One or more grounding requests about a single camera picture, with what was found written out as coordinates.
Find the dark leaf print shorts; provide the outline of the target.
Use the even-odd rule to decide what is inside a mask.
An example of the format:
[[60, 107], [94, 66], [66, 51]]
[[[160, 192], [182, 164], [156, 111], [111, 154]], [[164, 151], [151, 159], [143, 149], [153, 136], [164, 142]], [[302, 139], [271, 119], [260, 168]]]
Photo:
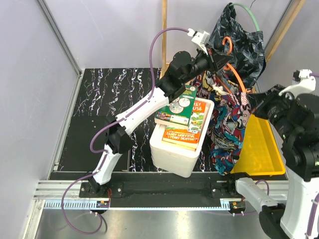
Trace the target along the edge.
[[[235, 6], [245, 9], [252, 19], [255, 30], [246, 31], [236, 20]], [[209, 43], [217, 52], [226, 53], [229, 46], [223, 46], [222, 40], [229, 36], [233, 43], [229, 63], [236, 69], [244, 86], [251, 89], [266, 68], [264, 36], [251, 10], [241, 3], [229, 3], [222, 11], [209, 39]]]

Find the orange book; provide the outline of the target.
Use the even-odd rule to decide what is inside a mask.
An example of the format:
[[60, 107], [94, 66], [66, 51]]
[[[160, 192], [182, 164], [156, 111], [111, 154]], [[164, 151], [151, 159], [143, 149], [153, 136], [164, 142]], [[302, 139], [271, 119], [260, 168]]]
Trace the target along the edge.
[[166, 126], [162, 141], [195, 151], [206, 119], [206, 102], [195, 101], [187, 129]]

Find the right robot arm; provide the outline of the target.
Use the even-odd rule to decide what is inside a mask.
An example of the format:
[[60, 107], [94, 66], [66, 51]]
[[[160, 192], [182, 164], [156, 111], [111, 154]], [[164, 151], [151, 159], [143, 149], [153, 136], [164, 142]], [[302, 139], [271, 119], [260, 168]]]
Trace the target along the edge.
[[294, 96], [276, 85], [251, 94], [254, 116], [268, 120], [281, 137], [288, 173], [288, 194], [279, 203], [245, 177], [226, 185], [231, 197], [244, 196], [259, 215], [264, 233], [272, 239], [319, 237], [319, 98], [311, 93]]

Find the green book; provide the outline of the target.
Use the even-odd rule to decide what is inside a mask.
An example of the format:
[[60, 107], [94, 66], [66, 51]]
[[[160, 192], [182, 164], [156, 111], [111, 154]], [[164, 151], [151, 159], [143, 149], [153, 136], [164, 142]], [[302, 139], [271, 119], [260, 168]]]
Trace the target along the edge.
[[196, 94], [196, 86], [186, 85], [185, 91], [179, 97], [156, 112], [155, 123], [187, 129]]

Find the yellow plastic bin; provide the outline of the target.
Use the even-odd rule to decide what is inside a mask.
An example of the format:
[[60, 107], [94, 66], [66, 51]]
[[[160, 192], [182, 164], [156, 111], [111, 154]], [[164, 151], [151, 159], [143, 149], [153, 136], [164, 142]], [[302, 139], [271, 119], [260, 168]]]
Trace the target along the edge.
[[250, 176], [283, 175], [286, 172], [270, 123], [252, 115], [245, 131], [240, 158], [233, 173]]

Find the black square plate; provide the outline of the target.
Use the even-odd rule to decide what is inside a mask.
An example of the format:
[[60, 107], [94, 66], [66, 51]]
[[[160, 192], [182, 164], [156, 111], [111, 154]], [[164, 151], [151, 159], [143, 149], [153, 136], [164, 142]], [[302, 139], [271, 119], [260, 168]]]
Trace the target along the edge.
[[104, 126], [104, 116], [75, 116], [71, 119], [58, 171], [88, 172], [94, 170], [101, 154], [92, 153], [90, 142]]

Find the wooden hanger rack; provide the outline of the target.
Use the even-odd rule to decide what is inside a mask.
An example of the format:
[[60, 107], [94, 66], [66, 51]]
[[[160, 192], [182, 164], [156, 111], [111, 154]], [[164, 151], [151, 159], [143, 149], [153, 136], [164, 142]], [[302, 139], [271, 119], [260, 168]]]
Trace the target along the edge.
[[182, 57], [182, 64], [178, 65], [174, 59], [161, 73], [194, 83], [202, 98], [213, 93], [249, 92], [266, 68], [263, 32], [251, 10], [241, 5], [256, 29], [245, 31], [236, 21], [236, 5], [229, 3], [224, 8], [212, 33], [185, 30], [197, 47], [197, 56], [191, 58], [187, 52], [176, 53]]

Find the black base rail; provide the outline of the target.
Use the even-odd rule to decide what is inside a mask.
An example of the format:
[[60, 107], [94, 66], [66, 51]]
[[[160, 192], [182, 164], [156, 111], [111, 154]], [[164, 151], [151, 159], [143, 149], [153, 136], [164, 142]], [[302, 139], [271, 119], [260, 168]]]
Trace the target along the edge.
[[226, 210], [228, 201], [241, 201], [235, 180], [244, 173], [220, 176], [216, 172], [195, 172], [188, 178], [172, 173], [114, 173], [105, 186], [94, 190], [87, 180], [67, 190], [69, 181], [51, 181], [48, 196], [67, 200], [110, 201], [111, 209], [213, 209]]

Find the white styrofoam box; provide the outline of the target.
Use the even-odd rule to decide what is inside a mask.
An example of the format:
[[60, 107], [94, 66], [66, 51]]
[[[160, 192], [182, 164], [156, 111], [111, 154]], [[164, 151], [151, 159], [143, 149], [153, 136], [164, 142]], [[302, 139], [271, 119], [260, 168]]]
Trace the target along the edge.
[[188, 178], [195, 167], [214, 109], [214, 102], [211, 100], [196, 98], [196, 101], [206, 102], [206, 119], [201, 131], [199, 144], [195, 151], [178, 147], [173, 143], [163, 142], [162, 137], [166, 125], [157, 124], [150, 138], [154, 166], [184, 178]]

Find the colourful comic print shorts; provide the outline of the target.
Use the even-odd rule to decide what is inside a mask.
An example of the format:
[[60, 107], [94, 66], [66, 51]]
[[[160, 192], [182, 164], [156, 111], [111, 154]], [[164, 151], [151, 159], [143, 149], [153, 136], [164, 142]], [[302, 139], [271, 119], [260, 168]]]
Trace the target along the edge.
[[206, 135], [210, 138], [210, 159], [220, 175], [230, 173], [238, 162], [251, 105], [246, 92], [229, 93], [209, 71], [189, 83], [196, 86], [197, 97], [214, 102]]

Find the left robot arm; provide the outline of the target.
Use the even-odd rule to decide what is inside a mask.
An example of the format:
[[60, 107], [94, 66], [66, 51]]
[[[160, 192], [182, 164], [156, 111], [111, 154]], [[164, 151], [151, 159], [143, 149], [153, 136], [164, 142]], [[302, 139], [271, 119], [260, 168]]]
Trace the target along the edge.
[[152, 90], [125, 112], [106, 117], [106, 126], [90, 142], [93, 153], [102, 154], [100, 161], [88, 177], [90, 191], [103, 197], [108, 190], [112, 172], [122, 156], [132, 148], [131, 134], [135, 128], [160, 108], [173, 102], [185, 91], [185, 84], [201, 73], [216, 73], [233, 57], [230, 54], [198, 50], [196, 57], [186, 51], [176, 53], [165, 74]]

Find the orange plastic hanger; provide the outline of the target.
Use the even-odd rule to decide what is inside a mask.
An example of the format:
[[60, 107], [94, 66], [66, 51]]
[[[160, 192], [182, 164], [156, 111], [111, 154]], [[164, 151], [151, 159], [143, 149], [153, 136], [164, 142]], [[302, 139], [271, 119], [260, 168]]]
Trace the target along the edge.
[[[225, 36], [222, 40], [223, 46], [225, 46], [226, 43], [228, 43], [228, 46], [229, 46], [229, 49], [228, 49], [226, 54], [230, 55], [232, 53], [232, 50], [233, 50], [233, 43], [232, 43], [232, 40], [229, 36]], [[244, 86], [243, 80], [239, 76], [236, 69], [230, 63], [227, 63], [226, 66], [224, 66], [224, 70], [231, 71], [234, 74], [235, 78], [237, 79], [237, 82], [239, 83], [239, 86], [240, 86], [240, 89], [242, 92], [251, 93], [251, 90], [246, 89], [246, 87]]]

